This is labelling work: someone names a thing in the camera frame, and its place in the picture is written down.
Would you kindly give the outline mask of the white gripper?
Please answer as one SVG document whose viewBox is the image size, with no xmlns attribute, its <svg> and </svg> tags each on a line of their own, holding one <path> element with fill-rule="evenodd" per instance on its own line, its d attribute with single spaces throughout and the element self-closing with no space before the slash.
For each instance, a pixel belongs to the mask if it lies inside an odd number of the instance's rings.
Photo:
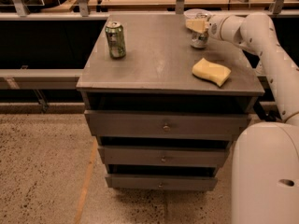
<svg viewBox="0 0 299 224">
<path fill-rule="evenodd" d="M 224 16 L 213 15 L 208 21 L 205 19 L 188 19 L 185 25 L 188 29 L 196 33 L 204 33 L 208 31 L 211 38 L 221 40 L 221 27 L 225 21 Z"/>
</svg>

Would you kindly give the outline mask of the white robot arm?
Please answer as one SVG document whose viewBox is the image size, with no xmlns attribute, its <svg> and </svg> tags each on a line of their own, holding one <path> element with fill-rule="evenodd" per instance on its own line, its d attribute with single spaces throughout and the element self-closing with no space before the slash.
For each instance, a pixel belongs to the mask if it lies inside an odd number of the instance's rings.
<svg viewBox="0 0 299 224">
<path fill-rule="evenodd" d="M 251 124 L 232 157 L 232 224 L 299 224 L 299 70 L 262 13 L 199 15 L 185 25 L 259 57 L 278 121 Z"/>
</svg>

